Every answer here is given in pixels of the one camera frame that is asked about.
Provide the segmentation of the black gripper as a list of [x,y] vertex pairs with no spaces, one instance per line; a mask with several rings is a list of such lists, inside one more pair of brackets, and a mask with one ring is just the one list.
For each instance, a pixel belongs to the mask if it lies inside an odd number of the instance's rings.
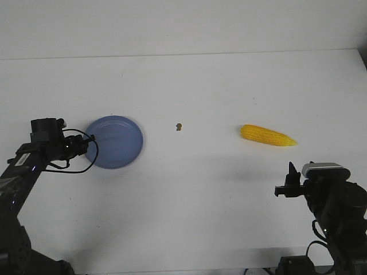
[[71,135],[63,138],[57,160],[70,160],[87,152],[89,143],[96,143],[95,136],[89,135],[85,139],[81,135]]
[[304,196],[306,189],[300,185],[300,172],[297,172],[292,162],[288,164],[288,174],[286,175],[284,186],[275,187],[275,196],[285,196],[286,198],[296,198]]

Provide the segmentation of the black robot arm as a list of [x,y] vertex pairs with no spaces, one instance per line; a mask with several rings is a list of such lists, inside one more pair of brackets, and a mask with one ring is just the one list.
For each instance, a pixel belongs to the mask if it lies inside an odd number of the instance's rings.
[[333,259],[328,273],[366,274],[366,190],[349,182],[350,171],[336,163],[293,163],[275,195],[303,196],[314,215],[313,232]]
[[1,175],[1,274],[74,274],[70,263],[53,260],[32,248],[18,214],[48,166],[50,172],[68,174],[68,164],[60,167],[54,161],[69,163],[86,154],[96,138],[82,131],[64,136],[66,123],[56,118],[32,120],[31,130],[30,142],[20,146]]

